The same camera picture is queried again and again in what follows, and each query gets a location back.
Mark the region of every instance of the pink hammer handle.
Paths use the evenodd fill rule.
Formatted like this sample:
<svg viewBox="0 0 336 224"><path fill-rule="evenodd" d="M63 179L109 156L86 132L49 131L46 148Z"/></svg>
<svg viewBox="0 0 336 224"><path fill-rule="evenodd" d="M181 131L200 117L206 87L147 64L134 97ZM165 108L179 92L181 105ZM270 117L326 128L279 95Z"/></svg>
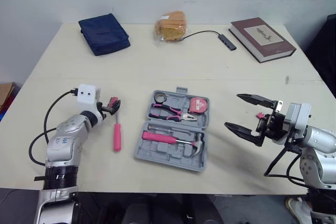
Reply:
<svg viewBox="0 0 336 224"><path fill-rule="evenodd" d="M113 133L113 149L115 152L121 150L121 131L120 131L120 124L116 123L114 125L114 133Z"/></svg>
<svg viewBox="0 0 336 224"><path fill-rule="evenodd" d="M144 131L142 133L142 139L163 142L168 144L176 144L176 138L174 138L173 136L165 136L162 134L155 134L147 131Z"/></svg>

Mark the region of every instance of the bagged bread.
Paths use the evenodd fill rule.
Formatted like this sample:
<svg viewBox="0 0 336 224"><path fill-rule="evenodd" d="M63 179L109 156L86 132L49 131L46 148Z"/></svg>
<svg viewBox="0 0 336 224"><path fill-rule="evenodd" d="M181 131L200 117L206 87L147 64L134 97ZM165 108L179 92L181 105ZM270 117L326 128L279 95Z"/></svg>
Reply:
<svg viewBox="0 0 336 224"><path fill-rule="evenodd" d="M180 40L186 32L185 15L181 11L165 13L155 23L155 33L159 40Z"/></svg>

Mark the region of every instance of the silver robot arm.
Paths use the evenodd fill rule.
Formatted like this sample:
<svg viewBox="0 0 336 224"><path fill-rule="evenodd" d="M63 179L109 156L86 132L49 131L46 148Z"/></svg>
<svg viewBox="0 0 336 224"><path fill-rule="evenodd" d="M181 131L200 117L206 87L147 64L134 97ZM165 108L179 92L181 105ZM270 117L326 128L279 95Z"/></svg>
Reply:
<svg viewBox="0 0 336 224"><path fill-rule="evenodd" d="M225 126L237 136L262 146L265 136L284 145L282 152L264 173L271 169L286 151L300 156L300 171L309 188L308 198L312 203L313 223L336 224L336 136L331 131L307 125L311 105L291 103L286 115L280 114L282 101L272 101L258 95L239 94L238 97L254 105L273 109L259 120L258 136L237 124Z"/></svg>
<svg viewBox="0 0 336 224"><path fill-rule="evenodd" d="M35 224L82 223L81 206L76 202L77 172L81 150L92 127L98 126L106 117L103 111L114 114L116 108L101 106L100 90L95 86L81 84L77 102L83 111L57 126L56 134L47 146L45 175L35 214Z"/></svg>

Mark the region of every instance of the table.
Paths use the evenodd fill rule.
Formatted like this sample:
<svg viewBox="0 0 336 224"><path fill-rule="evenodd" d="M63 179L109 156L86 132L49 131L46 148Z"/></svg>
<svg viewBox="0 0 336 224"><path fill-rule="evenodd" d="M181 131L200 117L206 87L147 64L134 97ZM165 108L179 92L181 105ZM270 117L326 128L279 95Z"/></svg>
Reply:
<svg viewBox="0 0 336 224"><path fill-rule="evenodd" d="M0 187L41 189L34 176L44 174L42 166L28 157L32 139L43 130L43 119L51 103L80 83L101 88L101 101L111 96L122 100L122 150L112 151L114 118L94 128L83 145L78 173L80 191L161 192L207 194L301 194L304 188L282 178L265 178L263 173L282 146L265 140L263 147L236 137L224 127L229 121L255 129L258 112L236 97L237 93L260 94L285 102L312 104L309 124L335 131L336 103L309 60L283 25L274 29L297 51L288 58L259 64L230 34L225 25L190 25L188 32L217 30L237 50L229 51L212 33L192 36L183 42L165 43L153 39L153 25L123 25L131 47L95 57L77 24L63 24L44 52L4 119L0 123ZM134 158L146 110L154 90L175 91L187 87L189 94L211 101L207 168L202 173L160 165ZM48 128L79 113L76 99L63 98L49 116ZM35 159L44 161L46 143L34 146ZM275 167L283 174L292 160L288 153ZM298 165L292 169L301 176Z"/></svg>

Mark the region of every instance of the blue pouch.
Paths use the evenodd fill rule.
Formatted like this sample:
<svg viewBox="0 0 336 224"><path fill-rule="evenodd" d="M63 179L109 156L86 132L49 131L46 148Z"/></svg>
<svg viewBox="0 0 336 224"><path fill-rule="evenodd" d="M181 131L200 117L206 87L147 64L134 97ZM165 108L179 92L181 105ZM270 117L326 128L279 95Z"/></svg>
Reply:
<svg viewBox="0 0 336 224"><path fill-rule="evenodd" d="M95 56L110 54L131 45L128 34L111 13L78 23Z"/></svg>

